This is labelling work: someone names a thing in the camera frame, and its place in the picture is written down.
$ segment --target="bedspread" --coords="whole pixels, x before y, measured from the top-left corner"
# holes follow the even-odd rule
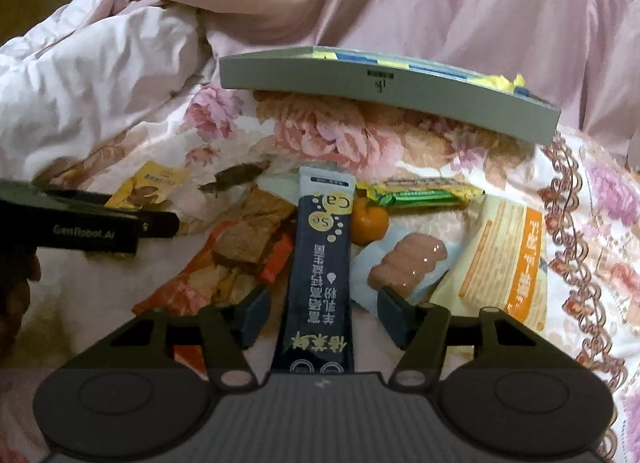
[[[530,10],[506,15],[518,6]],[[198,183],[247,158],[277,154],[336,162],[359,177],[457,176],[537,208],[545,215],[550,268],[543,335],[609,385],[616,417],[603,454],[640,461],[640,185],[610,155],[626,153],[636,130],[638,62],[624,50],[637,39],[637,6],[76,0],[0,48],[0,175],[113,192],[149,159],[186,168]],[[510,77],[521,72],[536,93],[562,106],[570,126],[540,147],[395,107],[220,88],[218,56],[295,44],[393,52]],[[604,125],[605,117],[621,123]],[[580,126],[609,152],[574,130]],[[183,234],[143,241],[135,259],[39,253],[43,281],[33,285],[15,352],[0,373],[0,462],[34,463],[46,454],[31,414],[38,383],[132,318],[132,306],[200,249],[228,203],[183,199]],[[446,226],[453,235],[465,224]],[[270,365],[282,295],[275,302],[246,352],[260,377]],[[358,307],[353,317],[356,369],[388,377],[401,351],[377,319]],[[449,357],[447,370],[463,360]]]

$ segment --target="floral bedsheet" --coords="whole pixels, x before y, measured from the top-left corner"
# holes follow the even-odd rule
[[[596,372],[613,393],[616,416],[600,447],[603,456],[640,461],[640,186],[604,149],[569,128],[559,128],[551,145],[533,146],[397,107],[226,91],[207,83],[186,88],[156,119],[134,126],[53,181],[114,191],[154,159],[188,169],[195,183],[208,182],[216,172],[264,154],[336,162],[360,178],[455,176],[544,212],[550,271],[543,335]],[[185,208],[183,232],[206,231],[211,215]],[[63,256],[56,259],[64,266]],[[79,349],[70,343],[71,352]],[[22,461],[18,451],[35,461],[38,451],[23,449],[16,435],[6,438],[5,450],[16,452],[0,451],[0,462]]]

